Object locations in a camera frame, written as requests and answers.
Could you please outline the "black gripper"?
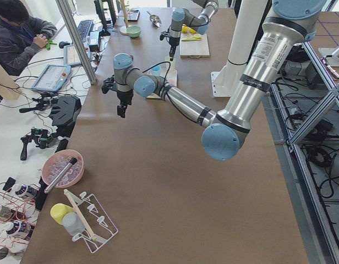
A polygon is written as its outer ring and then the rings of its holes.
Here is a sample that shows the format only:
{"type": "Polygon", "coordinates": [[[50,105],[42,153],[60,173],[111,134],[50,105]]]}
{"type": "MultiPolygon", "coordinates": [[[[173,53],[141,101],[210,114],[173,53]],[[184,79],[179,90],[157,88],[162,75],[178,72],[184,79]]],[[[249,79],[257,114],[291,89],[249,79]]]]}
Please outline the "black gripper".
{"type": "Polygon", "coordinates": [[[169,44],[170,44],[170,51],[169,51],[169,60],[170,61],[173,61],[174,59],[174,56],[175,56],[175,53],[176,53],[176,48],[177,46],[179,45],[180,43],[180,40],[181,40],[181,37],[173,37],[173,36],[170,36],[169,37],[169,44]]]}
{"type": "Polygon", "coordinates": [[[117,97],[120,100],[120,105],[117,106],[117,115],[121,118],[125,118],[125,113],[128,105],[132,105],[132,99],[134,91],[117,91],[117,97]]]}

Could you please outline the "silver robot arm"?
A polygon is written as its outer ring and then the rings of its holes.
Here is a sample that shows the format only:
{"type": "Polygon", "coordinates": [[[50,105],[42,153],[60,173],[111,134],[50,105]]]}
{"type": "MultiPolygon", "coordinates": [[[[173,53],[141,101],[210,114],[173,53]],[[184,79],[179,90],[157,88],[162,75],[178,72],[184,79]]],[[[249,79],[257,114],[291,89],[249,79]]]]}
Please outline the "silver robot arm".
{"type": "Polygon", "coordinates": [[[170,61],[173,61],[176,48],[180,43],[182,26],[186,25],[195,30],[198,34],[203,35],[208,28],[212,16],[218,11],[217,0],[193,2],[203,8],[198,16],[195,16],[186,8],[176,8],[172,13],[171,24],[166,31],[168,36],[168,43],[170,45],[170,61]]]}
{"type": "Polygon", "coordinates": [[[180,113],[204,127],[201,143],[213,159],[234,157],[250,132],[250,120],[268,92],[293,45],[315,35],[315,24],[324,1],[273,1],[262,24],[263,35],[240,77],[226,107],[214,112],[161,76],[143,73],[133,66],[133,58],[119,53],[113,58],[114,81],[120,105],[119,116],[132,102],[134,94],[156,94],[169,101],[180,113]]]}

